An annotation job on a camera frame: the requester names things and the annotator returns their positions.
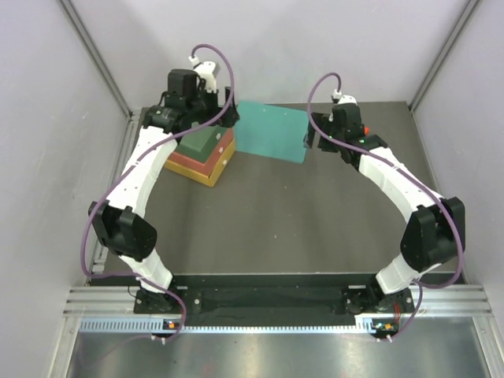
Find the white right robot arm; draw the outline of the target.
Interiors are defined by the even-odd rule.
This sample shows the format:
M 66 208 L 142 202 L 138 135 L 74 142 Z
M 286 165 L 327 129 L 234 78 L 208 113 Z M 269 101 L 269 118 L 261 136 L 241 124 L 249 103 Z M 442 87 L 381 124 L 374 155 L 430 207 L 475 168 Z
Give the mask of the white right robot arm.
M 392 149 L 364 126 L 357 104 L 338 103 L 329 114 L 310 113 L 304 143 L 307 148 L 339 153 L 386 195 L 406 222 L 399 255 L 361 291 L 343 292 L 348 312 L 388 310 L 414 280 L 463 252 L 463 202 L 424 189 Z

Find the red drawer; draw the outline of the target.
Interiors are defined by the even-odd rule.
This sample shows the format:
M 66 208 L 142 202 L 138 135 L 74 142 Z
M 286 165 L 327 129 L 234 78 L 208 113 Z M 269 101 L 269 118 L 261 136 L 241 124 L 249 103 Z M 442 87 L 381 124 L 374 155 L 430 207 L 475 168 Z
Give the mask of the red drawer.
M 220 157 L 230 144 L 230 142 L 234 139 L 234 132 L 232 129 L 227 130 L 222 137 L 220 138 L 219 143 L 216 145 L 216 147 L 213 149 L 212 154 L 209 156 L 209 171 L 208 173 L 210 174 L 213 170 L 214 167 L 217 165 L 217 162 L 219 161 Z

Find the green top drawer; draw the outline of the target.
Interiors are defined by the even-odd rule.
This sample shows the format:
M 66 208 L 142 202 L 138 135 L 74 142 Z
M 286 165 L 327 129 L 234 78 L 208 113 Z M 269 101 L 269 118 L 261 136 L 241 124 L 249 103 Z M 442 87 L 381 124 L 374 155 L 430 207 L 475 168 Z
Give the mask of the green top drawer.
M 209 156 L 212 154 L 213 149 L 219 143 L 222 135 L 229 129 L 232 129 L 232 128 L 215 128 L 215 130 L 213 131 L 213 134 L 209 137 L 207 143 L 205 144 L 205 146 L 203 148 L 203 151 L 202 151 L 203 157 L 204 157 L 204 159 L 202 160 L 203 162 L 206 163 L 209 160 Z

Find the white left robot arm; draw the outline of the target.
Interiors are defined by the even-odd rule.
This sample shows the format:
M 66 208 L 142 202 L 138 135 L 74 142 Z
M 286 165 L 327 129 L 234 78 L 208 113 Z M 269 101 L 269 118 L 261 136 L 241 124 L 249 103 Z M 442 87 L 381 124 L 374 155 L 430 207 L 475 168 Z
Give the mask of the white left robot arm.
M 144 217 L 161 170 L 179 144 L 200 135 L 215 143 L 239 119 L 234 104 L 227 109 L 218 104 L 217 72 L 211 61 L 169 72 L 160 102 L 143 114 L 124 178 L 102 203 L 92 202 L 88 210 L 98 241 L 140 282 L 137 313 L 170 313 L 179 306 L 177 291 L 169 287 L 173 274 L 155 249 L 158 233 Z

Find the yellow bottom drawer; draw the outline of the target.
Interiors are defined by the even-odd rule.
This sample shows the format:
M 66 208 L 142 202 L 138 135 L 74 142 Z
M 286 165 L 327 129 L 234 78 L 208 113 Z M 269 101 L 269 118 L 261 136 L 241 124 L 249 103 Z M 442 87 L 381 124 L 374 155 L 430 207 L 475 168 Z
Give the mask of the yellow bottom drawer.
M 228 166 L 228 163 L 230 162 L 233 154 L 235 153 L 235 148 L 236 148 L 236 143 L 235 140 L 233 139 L 228 147 L 224 150 L 223 154 L 220 156 L 219 160 L 214 166 L 214 169 L 209 176 L 209 183 L 211 187 L 214 187 L 221 177 L 221 174 L 223 171 L 226 169 Z

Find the three-tier drawer organizer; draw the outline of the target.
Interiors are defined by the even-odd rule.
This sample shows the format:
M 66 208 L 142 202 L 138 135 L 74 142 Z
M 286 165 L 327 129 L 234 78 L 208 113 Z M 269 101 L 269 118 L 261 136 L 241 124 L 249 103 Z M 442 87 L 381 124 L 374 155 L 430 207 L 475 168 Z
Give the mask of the three-tier drawer organizer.
M 214 187 L 235 148 L 232 128 L 204 128 L 184 136 L 164 167 L 207 187 Z

